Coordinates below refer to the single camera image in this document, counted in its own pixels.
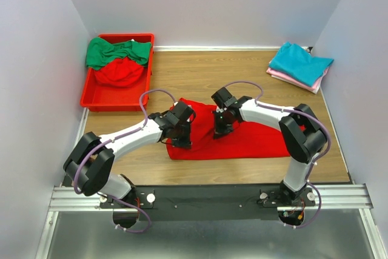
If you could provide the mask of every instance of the folded teal shirt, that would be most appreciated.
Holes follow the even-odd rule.
[[[299,45],[287,42],[278,50],[269,67],[312,87],[333,61],[330,58],[311,57]]]

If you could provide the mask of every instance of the red plastic tray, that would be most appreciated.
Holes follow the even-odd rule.
[[[81,106],[87,107],[92,112],[133,112],[141,110],[139,104],[140,95],[150,88],[154,35],[151,33],[138,33],[125,35],[99,35],[99,37],[111,44],[126,42],[131,39],[134,39],[137,42],[151,42],[152,46],[148,68],[143,72],[140,79],[128,88],[98,84],[96,82],[94,70],[89,68],[80,101]],[[147,102],[148,95],[143,99],[144,107],[147,106]]]

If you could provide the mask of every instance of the wooden table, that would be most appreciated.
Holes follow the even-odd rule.
[[[313,182],[347,182],[349,176],[334,136],[321,93],[315,95],[297,86],[272,78],[266,73],[276,51],[239,52],[156,52],[152,65],[151,88],[163,88],[176,99],[184,97],[213,104],[211,95],[226,83],[245,79],[264,88],[265,103],[280,106],[308,104],[330,130],[333,146],[319,160],[310,179]],[[256,96],[258,89],[248,84],[228,87],[233,95]],[[172,105],[164,93],[150,95],[147,111],[162,112]],[[141,112],[90,112],[85,132],[112,133],[143,119]],[[166,146],[157,143],[126,155],[113,166],[135,184],[216,184],[279,183],[286,173],[289,158],[228,159],[186,161],[171,160]]]

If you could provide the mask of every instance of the red cloth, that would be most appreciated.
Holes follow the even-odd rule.
[[[144,67],[125,57],[114,59],[103,68],[95,70],[99,84],[116,87],[129,87],[140,79]]]
[[[235,130],[222,138],[213,139],[216,106],[180,99],[196,113],[192,122],[191,149],[167,145],[173,160],[211,160],[227,158],[270,158],[289,156],[281,132],[258,123],[234,124]]]

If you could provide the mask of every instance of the gray floor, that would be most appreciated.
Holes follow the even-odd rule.
[[[358,210],[323,210],[313,224],[297,230],[276,221],[175,221],[155,222],[140,235],[115,230],[110,213],[59,215],[49,258],[132,257],[373,258]]]

